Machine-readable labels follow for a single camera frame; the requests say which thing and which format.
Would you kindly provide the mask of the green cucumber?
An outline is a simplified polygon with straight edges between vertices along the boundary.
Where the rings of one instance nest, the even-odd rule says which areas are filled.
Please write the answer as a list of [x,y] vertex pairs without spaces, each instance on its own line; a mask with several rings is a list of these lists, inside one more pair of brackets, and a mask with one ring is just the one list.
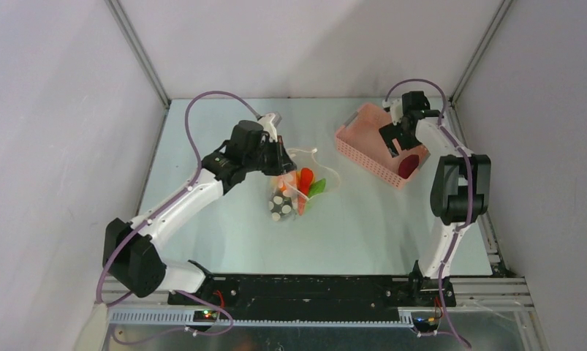
[[319,194],[322,194],[325,191],[325,187],[326,187],[327,181],[325,178],[321,178],[317,181],[315,181],[308,190],[308,198],[312,198],[314,196],[317,196]]

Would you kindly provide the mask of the aluminium frame rail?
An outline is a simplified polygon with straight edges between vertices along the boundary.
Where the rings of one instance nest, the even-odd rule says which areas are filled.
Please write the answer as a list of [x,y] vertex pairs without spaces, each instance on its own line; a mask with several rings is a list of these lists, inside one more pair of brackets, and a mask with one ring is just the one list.
[[405,276],[294,276],[221,274],[207,280],[198,298],[225,310],[213,316],[199,302],[167,292],[126,297],[114,278],[104,284],[107,313],[115,324],[407,327],[416,314],[534,310],[522,278],[452,277],[441,287],[415,286]]

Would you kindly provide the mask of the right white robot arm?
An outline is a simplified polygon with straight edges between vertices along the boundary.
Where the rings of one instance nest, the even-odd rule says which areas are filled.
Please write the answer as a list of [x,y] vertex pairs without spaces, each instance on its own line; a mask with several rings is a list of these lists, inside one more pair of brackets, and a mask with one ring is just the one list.
[[447,287],[458,245],[488,210],[491,160],[465,147],[443,125],[442,111],[432,109],[422,91],[407,92],[399,101],[385,99],[382,107],[392,121],[379,132],[393,155],[425,146],[439,158],[429,200],[435,217],[431,245],[408,277],[409,298],[426,306]]

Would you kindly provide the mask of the clear dotted zip top bag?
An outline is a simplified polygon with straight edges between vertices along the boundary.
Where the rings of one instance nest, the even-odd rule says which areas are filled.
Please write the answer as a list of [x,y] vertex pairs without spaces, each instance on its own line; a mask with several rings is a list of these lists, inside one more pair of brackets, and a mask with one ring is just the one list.
[[268,210],[275,222],[305,215],[341,185],[336,170],[317,161],[316,148],[288,148],[287,153],[297,169],[271,177],[268,182]]

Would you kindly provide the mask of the red fruit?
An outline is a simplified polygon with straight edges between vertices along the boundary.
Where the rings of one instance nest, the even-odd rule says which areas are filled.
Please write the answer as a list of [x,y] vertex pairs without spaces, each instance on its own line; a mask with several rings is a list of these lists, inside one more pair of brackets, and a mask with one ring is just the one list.
[[410,154],[404,157],[398,166],[398,176],[402,179],[409,179],[419,164],[420,157],[416,154]]

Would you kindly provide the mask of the dark green avocado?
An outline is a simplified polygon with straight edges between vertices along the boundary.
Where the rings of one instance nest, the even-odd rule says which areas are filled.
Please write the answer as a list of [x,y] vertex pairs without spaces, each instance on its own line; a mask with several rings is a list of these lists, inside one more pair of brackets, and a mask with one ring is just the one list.
[[292,198],[280,193],[275,193],[270,198],[268,201],[268,209],[272,220],[275,222],[280,222],[281,220],[291,217],[296,211]]

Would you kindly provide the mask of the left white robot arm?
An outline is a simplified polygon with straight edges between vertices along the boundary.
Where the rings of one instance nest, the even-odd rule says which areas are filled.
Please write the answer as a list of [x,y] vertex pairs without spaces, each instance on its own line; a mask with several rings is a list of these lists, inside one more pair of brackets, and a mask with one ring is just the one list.
[[238,122],[230,138],[202,159],[197,174],[166,200],[128,222],[110,222],[105,233],[105,269],[138,298],[181,290],[196,304],[211,301],[214,285],[207,280],[206,269],[190,260],[168,262],[162,252],[182,226],[243,182],[248,173],[281,176],[295,170],[276,130],[280,120],[278,113],[268,113],[257,121]]

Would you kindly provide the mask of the orange red carrot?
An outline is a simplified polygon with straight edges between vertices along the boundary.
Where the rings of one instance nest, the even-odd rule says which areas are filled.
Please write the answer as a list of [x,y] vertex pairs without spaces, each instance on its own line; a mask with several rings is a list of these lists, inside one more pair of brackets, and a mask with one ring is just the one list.
[[308,190],[314,182],[314,172],[307,167],[301,169],[298,173],[298,214],[303,215],[308,202]]

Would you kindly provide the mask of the pink plastic basket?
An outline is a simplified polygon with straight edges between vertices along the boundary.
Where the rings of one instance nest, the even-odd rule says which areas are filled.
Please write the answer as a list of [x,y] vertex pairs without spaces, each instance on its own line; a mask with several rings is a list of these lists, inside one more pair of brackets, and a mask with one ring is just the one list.
[[[428,149],[420,145],[407,151],[389,151],[379,128],[390,122],[390,114],[383,108],[365,103],[336,130],[336,149],[384,182],[396,189],[402,189],[417,175],[428,158]],[[410,154],[418,155],[420,164],[409,179],[402,179],[398,176],[398,166]]]

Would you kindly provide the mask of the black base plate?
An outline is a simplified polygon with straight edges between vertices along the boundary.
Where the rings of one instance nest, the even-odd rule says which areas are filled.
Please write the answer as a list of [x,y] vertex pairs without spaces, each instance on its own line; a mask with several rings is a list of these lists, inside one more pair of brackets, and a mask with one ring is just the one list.
[[395,322],[400,308],[456,305],[450,281],[440,295],[411,294],[408,276],[212,274],[195,296],[237,322]]

